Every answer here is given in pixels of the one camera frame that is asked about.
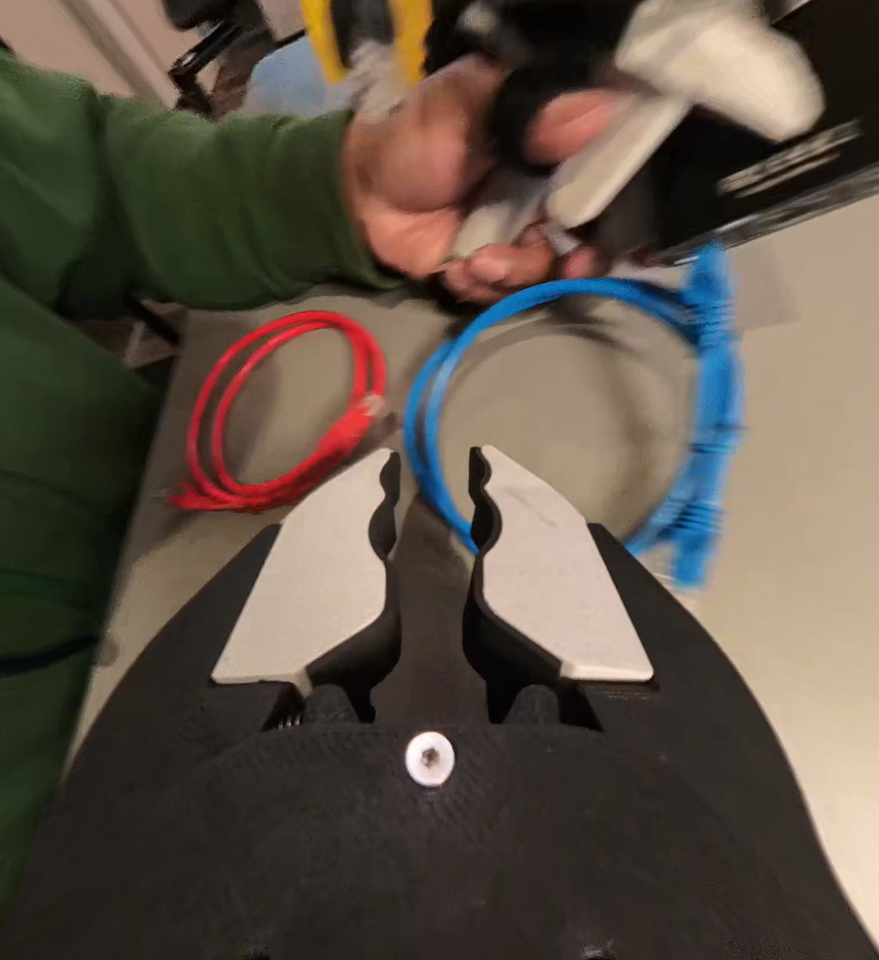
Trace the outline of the person's left hand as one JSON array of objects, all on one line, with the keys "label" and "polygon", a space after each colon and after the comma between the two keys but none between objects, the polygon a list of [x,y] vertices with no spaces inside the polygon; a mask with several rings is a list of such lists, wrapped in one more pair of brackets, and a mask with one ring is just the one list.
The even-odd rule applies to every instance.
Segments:
[{"label": "person's left hand", "polygon": [[409,90],[390,114],[355,116],[342,142],[344,198],[371,255],[413,281],[439,277],[455,301],[471,305],[542,282],[598,278],[617,259],[588,243],[560,257],[542,214],[511,244],[452,256],[474,195],[496,166],[487,127],[506,78],[481,55],[462,57]]}]

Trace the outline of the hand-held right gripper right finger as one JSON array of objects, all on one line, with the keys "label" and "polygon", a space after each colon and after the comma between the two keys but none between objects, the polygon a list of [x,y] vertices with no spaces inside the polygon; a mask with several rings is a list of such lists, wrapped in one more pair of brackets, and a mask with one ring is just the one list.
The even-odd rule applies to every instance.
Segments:
[{"label": "hand-held right gripper right finger", "polygon": [[489,684],[645,685],[654,666],[590,525],[495,446],[470,450],[464,651]]}]

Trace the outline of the person's left forearm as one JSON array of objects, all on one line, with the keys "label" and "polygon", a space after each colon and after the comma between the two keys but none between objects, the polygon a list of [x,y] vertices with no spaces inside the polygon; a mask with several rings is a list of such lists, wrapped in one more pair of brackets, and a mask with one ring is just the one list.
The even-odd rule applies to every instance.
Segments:
[{"label": "person's left forearm", "polygon": [[106,318],[128,294],[245,310],[326,282],[396,286],[350,221],[349,120],[216,123],[0,49],[0,296]]}]

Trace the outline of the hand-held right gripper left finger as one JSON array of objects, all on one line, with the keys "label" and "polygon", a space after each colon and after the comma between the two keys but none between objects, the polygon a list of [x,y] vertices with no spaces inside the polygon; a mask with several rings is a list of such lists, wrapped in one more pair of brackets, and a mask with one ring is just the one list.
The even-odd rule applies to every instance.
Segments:
[{"label": "hand-held right gripper left finger", "polygon": [[284,518],[213,668],[220,686],[278,682],[300,694],[370,694],[401,646],[390,555],[401,457],[379,448]]}]

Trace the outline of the person's green jacket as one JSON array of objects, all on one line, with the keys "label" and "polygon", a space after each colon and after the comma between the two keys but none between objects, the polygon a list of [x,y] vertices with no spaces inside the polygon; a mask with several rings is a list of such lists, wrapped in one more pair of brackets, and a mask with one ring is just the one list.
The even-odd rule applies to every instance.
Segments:
[{"label": "person's green jacket", "polygon": [[84,260],[0,242],[0,919],[73,738],[158,415],[70,323]]}]

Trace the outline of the yellow storage bin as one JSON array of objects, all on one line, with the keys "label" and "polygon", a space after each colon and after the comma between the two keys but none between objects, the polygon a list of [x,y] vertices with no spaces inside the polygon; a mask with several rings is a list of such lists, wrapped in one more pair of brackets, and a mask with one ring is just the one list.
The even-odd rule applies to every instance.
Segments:
[{"label": "yellow storage bin", "polygon": [[404,86],[422,78],[433,2],[301,1],[299,6],[313,52],[330,84],[347,80],[354,48],[363,40],[385,45]]}]

